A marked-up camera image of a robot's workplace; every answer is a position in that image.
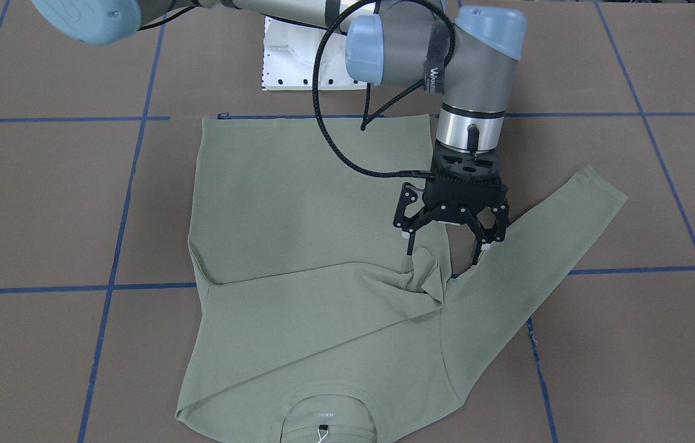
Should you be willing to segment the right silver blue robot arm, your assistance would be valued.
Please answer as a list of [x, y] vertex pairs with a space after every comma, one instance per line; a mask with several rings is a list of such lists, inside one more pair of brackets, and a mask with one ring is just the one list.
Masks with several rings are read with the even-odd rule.
[[[394, 225], [414, 249], [417, 231], [430, 222], [467, 225], [475, 238], [473, 262], [505, 239], [507, 187], [502, 184], [497, 143], [527, 20], [521, 11], [462, 7], [454, 20], [430, 1], [225, 1], [302, 27], [322, 29], [311, 70], [311, 99], [320, 132], [335, 155], [358, 173], [376, 178], [423, 178], [406, 183]], [[359, 167], [336, 147], [320, 112], [318, 83], [324, 49], [344, 34], [345, 69], [351, 79], [404, 87], [377, 112], [414, 90], [442, 95], [428, 170], [379, 173]]]

